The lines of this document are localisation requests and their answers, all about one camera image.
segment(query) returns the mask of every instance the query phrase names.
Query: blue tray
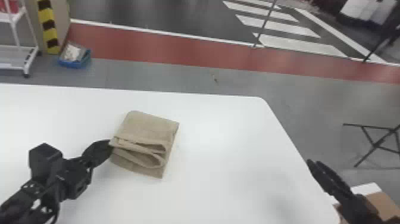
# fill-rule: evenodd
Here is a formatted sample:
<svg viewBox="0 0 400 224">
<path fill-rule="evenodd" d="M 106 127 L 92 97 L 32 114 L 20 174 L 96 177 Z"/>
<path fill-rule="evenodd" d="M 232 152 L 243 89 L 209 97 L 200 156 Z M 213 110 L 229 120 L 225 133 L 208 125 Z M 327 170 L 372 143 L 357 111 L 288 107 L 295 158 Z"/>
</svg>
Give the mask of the blue tray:
<svg viewBox="0 0 400 224">
<path fill-rule="evenodd" d="M 86 50 L 85 55 L 83 56 L 82 60 L 80 61 L 66 61 L 58 58 L 58 64 L 64 67 L 69 67 L 73 69 L 81 69 L 85 67 L 88 62 L 90 61 L 90 55 L 92 51 L 91 50 Z"/>
</svg>

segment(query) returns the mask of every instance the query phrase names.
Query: gray floor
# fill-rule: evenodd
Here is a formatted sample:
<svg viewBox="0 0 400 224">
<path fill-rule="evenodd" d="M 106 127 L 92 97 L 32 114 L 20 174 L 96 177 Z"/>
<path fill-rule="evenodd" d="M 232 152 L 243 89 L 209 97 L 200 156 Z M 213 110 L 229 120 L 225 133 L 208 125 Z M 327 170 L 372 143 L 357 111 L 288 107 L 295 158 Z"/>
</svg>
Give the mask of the gray floor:
<svg viewBox="0 0 400 224">
<path fill-rule="evenodd" d="M 342 126 L 345 122 L 397 125 L 400 86 L 102 59 L 74 70 L 57 66 L 55 60 L 39 57 L 30 79 L 22 78 L 20 72 L 0 71 L 0 82 L 258 96 L 269 103 L 303 158 L 325 162 L 350 185 L 377 182 L 400 204 L 399 157 L 379 151 L 359 168 L 352 168 L 369 145 L 360 130 Z"/>
</svg>

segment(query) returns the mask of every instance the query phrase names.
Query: white floor marking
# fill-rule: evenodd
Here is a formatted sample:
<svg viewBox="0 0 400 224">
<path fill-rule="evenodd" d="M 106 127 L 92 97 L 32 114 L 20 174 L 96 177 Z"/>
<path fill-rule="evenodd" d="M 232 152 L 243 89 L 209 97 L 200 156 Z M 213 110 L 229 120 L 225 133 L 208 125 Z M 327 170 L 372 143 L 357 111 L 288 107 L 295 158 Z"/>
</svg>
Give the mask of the white floor marking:
<svg viewBox="0 0 400 224">
<path fill-rule="evenodd" d="M 288 49 L 293 51 L 302 51 L 307 53 L 324 54 L 347 58 L 340 50 L 331 45 L 323 43 L 313 43 L 307 41 L 299 41 L 288 38 L 280 38 L 277 36 L 261 35 L 260 42 L 272 48 Z"/>
<path fill-rule="evenodd" d="M 264 10 L 262 8 L 241 5 L 241 4 L 237 4 L 237 3 L 233 3 L 233 2 L 224 1 L 224 3 L 231 10 L 238 10 L 238 11 L 242 11 L 242 12 L 246 12 L 246 13 L 254 13 L 254 14 L 259 14 L 259 15 L 267 15 L 269 12 L 269 10 Z M 280 18 L 282 20 L 298 22 L 297 19 L 295 19 L 293 16 L 286 14 L 286 13 L 272 12 L 271 17 Z"/>
<path fill-rule="evenodd" d="M 99 23 L 99 22 L 94 22 L 94 21 L 79 20 L 76 18 L 72 18 L 71 22 L 85 24 L 85 25 L 91 25 L 91 26 L 107 27 L 107 28 L 112 28 L 112 29 L 132 30 L 132 31 L 144 32 L 144 33 L 155 33 L 155 34 L 160 34 L 160 35 L 177 36 L 180 38 L 199 39 L 199 40 L 203 40 L 203 41 L 213 41 L 213 42 L 219 42 L 219 43 L 230 43 L 230 44 L 245 45 L 245 46 L 253 46 L 253 44 L 254 44 L 254 43 L 247 43 L 247 42 L 241 42 L 241 41 L 230 41 L 230 40 L 217 39 L 217 38 L 207 38 L 204 36 L 195 36 L 195 35 L 188 35 L 188 34 L 182 34 L 182 33 L 166 32 L 166 31 L 162 31 L 162 30 L 151 30 L 151 29 L 131 27 L 131 26 L 122 26 L 122 25 L 109 24 L 109 23 Z"/>
<path fill-rule="evenodd" d="M 254 26 L 254 27 L 260 28 L 264 24 L 264 20 L 260 20 L 259 18 L 252 18 L 252 17 L 243 16 L 243 15 L 236 15 L 236 16 L 244 25 L 247 25 L 247 26 Z M 314 31 L 310 30 L 309 28 L 301 27 L 301 26 L 294 26 L 294 25 L 289 25 L 289 24 L 284 24 L 284 23 L 277 23 L 274 21 L 268 21 L 267 24 L 265 25 L 265 29 L 278 30 L 278 31 L 283 31 L 283 32 L 287 32 L 287 33 L 294 33 L 294 34 L 298 34 L 298 35 L 321 38 L 318 34 L 316 34 Z"/>
<path fill-rule="evenodd" d="M 237 1 L 253 3 L 253 4 L 256 4 L 256 5 L 262 5 L 262 6 L 266 6 L 266 7 L 270 7 L 270 8 L 272 7 L 272 3 L 271 2 L 264 2 L 264 1 L 261 1 L 261 0 L 237 0 Z M 275 5 L 274 9 L 281 10 L 281 8 L 279 6 L 277 6 L 277 5 Z"/>
<path fill-rule="evenodd" d="M 360 52 L 362 55 L 366 56 L 370 52 L 367 48 L 365 48 L 365 47 L 361 46 L 359 43 L 353 41 L 352 39 L 350 39 L 349 37 L 347 37 L 343 33 L 339 32 L 338 30 L 336 30 L 332 26 L 329 26 L 324 21 L 320 20 L 319 18 L 317 18 L 316 16 L 312 15 L 308 11 L 301 10 L 299 8 L 296 8 L 296 10 L 297 10 L 297 12 L 301 13 L 305 17 L 309 18 L 310 20 L 312 20 L 315 23 L 317 23 L 318 25 L 320 25 L 322 28 L 324 28 L 325 30 L 327 30 L 331 34 L 335 35 L 337 38 L 339 38 L 340 40 L 345 42 L 347 45 L 349 45 L 352 48 L 354 48 L 356 51 Z M 383 60 L 382 58 L 378 57 L 378 55 L 376 55 L 376 54 L 371 55 L 370 58 L 371 58 L 371 61 L 375 62 L 375 63 L 382 63 L 382 64 L 386 63 L 385 60 Z"/>
<path fill-rule="evenodd" d="M 362 194 L 364 196 L 382 192 L 382 190 L 376 183 L 367 183 L 363 185 L 353 186 L 351 188 L 351 191 L 353 192 L 353 194 Z M 329 197 L 329 200 L 332 204 L 339 204 L 339 202 L 333 196 L 330 196 L 329 194 L 326 195 Z"/>
</svg>

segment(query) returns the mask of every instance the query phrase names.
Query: beige towel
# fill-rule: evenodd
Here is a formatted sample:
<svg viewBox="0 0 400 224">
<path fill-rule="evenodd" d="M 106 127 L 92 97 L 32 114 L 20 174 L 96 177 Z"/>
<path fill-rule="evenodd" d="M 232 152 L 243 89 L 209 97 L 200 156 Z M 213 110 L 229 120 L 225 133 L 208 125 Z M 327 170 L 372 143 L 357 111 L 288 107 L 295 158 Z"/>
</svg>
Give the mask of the beige towel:
<svg viewBox="0 0 400 224">
<path fill-rule="evenodd" d="M 110 140 L 110 160 L 125 169 L 162 178 L 179 123 L 131 111 Z"/>
</svg>

